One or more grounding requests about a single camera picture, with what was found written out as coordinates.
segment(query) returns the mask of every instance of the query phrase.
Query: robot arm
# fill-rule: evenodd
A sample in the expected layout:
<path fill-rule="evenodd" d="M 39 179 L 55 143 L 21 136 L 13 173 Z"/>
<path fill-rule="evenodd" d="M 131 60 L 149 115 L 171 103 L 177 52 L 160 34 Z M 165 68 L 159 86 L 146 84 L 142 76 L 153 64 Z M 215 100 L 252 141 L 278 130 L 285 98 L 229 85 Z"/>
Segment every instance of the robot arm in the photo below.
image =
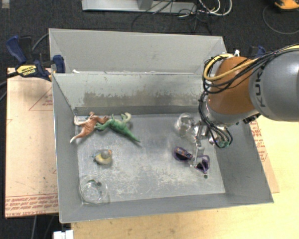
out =
<path fill-rule="evenodd" d="M 218 147 L 231 143 L 228 127 L 242 120 L 299 121 L 299 45 L 256 58 L 220 54 L 205 64 L 203 88 L 199 113 Z"/>

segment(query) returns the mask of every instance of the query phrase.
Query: transparent object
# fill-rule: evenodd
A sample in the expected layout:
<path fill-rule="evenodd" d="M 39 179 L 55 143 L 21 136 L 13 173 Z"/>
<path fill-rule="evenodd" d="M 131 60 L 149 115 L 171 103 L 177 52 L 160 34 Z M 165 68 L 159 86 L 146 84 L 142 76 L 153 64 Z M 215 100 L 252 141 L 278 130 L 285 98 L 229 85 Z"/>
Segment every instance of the transparent object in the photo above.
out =
<path fill-rule="evenodd" d="M 189 113 L 182 113 L 175 123 L 175 129 L 179 136 L 194 135 L 194 117 Z"/>
<path fill-rule="evenodd" d="M 80 194 L 85 203 L 102 203 L 108 194 L 107 184 L 97 179 L 96 175 L 85 176 L 80 183 Z"/>

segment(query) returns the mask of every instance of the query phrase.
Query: blue clamp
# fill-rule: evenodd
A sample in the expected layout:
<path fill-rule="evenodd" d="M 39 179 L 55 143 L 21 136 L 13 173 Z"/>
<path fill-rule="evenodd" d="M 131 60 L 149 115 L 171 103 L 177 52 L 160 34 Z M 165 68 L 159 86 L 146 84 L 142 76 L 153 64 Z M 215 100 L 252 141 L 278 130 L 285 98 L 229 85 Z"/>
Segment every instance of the blue clamp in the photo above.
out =
<path fill-rule="evenodd" d="M 8 52 L 18 60 L 15 71 L 22 77 L 38 77 L 50 81 L 50 72 L 45 69 L 47 65 L 56 65 L 57 73 L 65 73 L 65 64 L 61 55 L 55 55 L 53 60 L 42 63 L 32 59 L 31 37 L 19 39 L 18 35 L 6 42 Z"/>

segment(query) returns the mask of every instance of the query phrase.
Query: clear plastic cup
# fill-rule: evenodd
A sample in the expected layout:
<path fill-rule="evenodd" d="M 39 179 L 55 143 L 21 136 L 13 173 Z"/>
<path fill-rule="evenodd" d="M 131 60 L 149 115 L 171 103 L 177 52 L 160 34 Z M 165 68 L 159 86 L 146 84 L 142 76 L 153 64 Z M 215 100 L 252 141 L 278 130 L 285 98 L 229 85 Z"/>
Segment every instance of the clear plastic cup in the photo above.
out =
<path fill-rule="evenodd" d="M 106 183 L 99 181 L 96 175 L 87 175 L 81 180 L 80 194 L 86 203 L 102 203 L 107 197 L 108 186 Z"/>

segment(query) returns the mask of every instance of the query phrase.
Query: cardboard sheet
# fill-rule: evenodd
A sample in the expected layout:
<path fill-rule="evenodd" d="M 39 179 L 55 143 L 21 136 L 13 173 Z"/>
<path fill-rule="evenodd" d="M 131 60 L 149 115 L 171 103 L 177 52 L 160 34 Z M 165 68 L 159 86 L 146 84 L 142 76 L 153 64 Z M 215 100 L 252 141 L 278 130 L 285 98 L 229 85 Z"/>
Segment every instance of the cardboard sheet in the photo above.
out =
<path fill-rule="evenodd" d="M 251 130 L 271 192 L 278 193 L 256 121 Z M 52 84 L 17 76 L 7 81 L 5 217 L 57 212 Z"/>

